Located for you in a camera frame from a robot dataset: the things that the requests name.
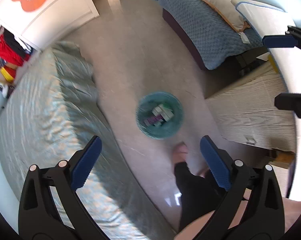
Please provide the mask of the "white tall carton box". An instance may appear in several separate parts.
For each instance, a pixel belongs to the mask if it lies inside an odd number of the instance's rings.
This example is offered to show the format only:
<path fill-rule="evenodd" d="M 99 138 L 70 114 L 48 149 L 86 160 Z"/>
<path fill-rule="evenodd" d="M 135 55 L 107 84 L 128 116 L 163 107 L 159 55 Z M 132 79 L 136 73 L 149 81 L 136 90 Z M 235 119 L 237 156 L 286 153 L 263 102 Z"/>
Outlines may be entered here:
<path fill-rule="evenodd" d="M 164 104 L 156 106 L 151 112 L 154 116 L 157 116 L 159 114 L 162 115 L 166 122 L 174 117 L 173 111 L 170 108 L 166 107 Z"/>

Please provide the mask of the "purple toothbrush package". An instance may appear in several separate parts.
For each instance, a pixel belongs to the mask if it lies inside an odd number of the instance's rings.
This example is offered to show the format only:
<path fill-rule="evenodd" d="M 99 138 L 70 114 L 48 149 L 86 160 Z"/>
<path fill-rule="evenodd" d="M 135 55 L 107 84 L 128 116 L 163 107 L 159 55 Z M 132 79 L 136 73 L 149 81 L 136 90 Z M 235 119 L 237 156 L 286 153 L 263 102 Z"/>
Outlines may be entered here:
<path fill-rule="evenodd" d="M 150 126 L 161 126 L 161 124 L 165 122 L 165 119 L 163 118 L 162 115 L 157 115 L 157 116 L 151 116 L 149 118 L 146 118 L 144 120 L 144 124 L 147 126 L 147 127 L 150 127 Z"/>

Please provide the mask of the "teal lined trash bin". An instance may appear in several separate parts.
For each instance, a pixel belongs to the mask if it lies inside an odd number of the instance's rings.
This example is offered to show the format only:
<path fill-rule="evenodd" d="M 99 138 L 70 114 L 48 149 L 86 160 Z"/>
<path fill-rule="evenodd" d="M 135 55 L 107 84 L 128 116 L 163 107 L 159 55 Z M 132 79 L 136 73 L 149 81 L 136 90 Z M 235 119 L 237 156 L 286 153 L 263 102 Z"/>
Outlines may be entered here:
<path fill-rule="evenodd" d="M 167 92 L 153 92 L 140 99 L 136 111 L 137 126 L 152 139 L 175 135 L 183 121 L 182 104 Z"/>

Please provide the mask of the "wooden grey board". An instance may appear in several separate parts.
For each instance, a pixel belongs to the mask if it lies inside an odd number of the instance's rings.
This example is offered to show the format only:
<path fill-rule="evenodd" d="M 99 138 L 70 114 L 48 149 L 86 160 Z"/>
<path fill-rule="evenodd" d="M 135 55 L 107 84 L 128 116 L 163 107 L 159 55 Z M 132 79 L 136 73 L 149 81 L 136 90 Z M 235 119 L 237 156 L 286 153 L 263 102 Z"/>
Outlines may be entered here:
<path fill-rule="evenodd" d="M 294 115 L 275 107 L 275 97 L 286 91 L 281 75 L 267 61 L 206 102 L 223 138 L 295 153 Z"/>

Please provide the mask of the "person's left leg and slipper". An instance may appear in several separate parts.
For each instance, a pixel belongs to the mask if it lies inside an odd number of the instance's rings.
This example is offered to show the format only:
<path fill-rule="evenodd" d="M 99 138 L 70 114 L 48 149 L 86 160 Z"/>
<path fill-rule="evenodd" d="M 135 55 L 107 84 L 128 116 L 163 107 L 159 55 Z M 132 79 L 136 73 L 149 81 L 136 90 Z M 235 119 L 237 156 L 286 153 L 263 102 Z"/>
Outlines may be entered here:
<path fill-rule="evenodd" d="M 184 142 L 176 145 L 172 152 L 175 181 L 181 193 L 179 231 L 215 210 L 226 194 L 225 189 L 218 186 L 211 171 L 202 177 L 189 170 L 187 154 L 188 148 Z"/>

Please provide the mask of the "beige pillow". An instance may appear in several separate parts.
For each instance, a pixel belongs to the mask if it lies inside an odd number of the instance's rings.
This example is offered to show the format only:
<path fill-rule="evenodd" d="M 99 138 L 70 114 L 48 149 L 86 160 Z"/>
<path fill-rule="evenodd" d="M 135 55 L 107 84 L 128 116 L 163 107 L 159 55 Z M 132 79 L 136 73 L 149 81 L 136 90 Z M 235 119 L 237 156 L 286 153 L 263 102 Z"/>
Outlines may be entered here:
<path fill-rule="evenodd" d="M 201 0 L 216 11 L 222 19 L 237 33 L 250 28 L 243 16 L 236 11 L 231 0 Z"/>

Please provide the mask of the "blue knitted blanket bed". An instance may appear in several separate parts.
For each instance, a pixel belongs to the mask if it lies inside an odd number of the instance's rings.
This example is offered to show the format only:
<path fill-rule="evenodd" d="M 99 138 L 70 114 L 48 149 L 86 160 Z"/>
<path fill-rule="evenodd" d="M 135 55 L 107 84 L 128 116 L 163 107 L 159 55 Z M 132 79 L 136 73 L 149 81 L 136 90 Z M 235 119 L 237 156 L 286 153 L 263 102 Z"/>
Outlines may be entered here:
<path fill-rule="evenodd" d="M 244 30 L 250 41 L 244 44 L 222 17 L 201 0 L 155 1 L 182 27 L 209 70 L 218 68 L 229 56 L 263 46 L 262 39 L 252 28 Z"/>

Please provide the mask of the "green satin covered bed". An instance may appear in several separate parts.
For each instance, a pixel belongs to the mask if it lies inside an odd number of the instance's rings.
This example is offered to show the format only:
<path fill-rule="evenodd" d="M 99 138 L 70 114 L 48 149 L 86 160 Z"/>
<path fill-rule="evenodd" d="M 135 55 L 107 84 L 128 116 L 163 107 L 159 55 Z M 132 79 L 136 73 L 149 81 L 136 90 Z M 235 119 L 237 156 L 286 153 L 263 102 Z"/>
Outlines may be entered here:
<path fill-rule="evenodd" d="M 128 167 L 97 104 L 93 67 L 76 44 L 46 48 L 19 80 L 0 113 L 0 162 L 17 198 L 33 164 L 69 160 L 93 136 L 102 152 L 76 191 L 110 239 L 173 239 L 174 230 Z"/>

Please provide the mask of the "yellow bag in closet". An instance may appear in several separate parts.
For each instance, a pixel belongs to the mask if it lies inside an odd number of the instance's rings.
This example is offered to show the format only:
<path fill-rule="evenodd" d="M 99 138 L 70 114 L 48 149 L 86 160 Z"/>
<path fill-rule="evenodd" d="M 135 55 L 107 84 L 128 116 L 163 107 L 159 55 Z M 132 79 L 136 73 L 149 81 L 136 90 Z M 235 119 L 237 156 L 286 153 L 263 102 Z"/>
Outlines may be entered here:
<path fill-rule="evenodd" d="M 7 66 L 3 66 L 0 69 L 1 74 L 8 83 L 13 83 L 16 78 L 16 70 Z"/>

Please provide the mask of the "red hanging clothes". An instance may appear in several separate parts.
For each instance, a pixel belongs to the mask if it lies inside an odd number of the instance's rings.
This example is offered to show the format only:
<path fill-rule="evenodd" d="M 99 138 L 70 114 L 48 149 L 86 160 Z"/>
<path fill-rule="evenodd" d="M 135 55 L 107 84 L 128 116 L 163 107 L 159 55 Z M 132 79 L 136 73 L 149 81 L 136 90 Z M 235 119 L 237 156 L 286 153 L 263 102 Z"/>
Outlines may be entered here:
<path fill-rule="evenodd" d="M 0 58 L 21 67 L 25 61 L 30 59 L 30 54 L 17 42 L 11 32 L 4 29 L 0 35 Z"/>

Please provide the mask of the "white wardrobe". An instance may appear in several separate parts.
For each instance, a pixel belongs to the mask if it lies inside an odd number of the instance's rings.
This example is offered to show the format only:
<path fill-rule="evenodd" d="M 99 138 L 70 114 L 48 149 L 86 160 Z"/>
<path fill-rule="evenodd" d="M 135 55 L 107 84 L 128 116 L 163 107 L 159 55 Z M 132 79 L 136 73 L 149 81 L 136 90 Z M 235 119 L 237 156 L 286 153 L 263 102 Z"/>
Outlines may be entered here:
<path fill-rule="evenodd" d="M 92 0 L 47 0 L 33 12 L 25 12 L 19 2 L 0 0 L 0 25 L 37 50 L 98 16 Z"/>

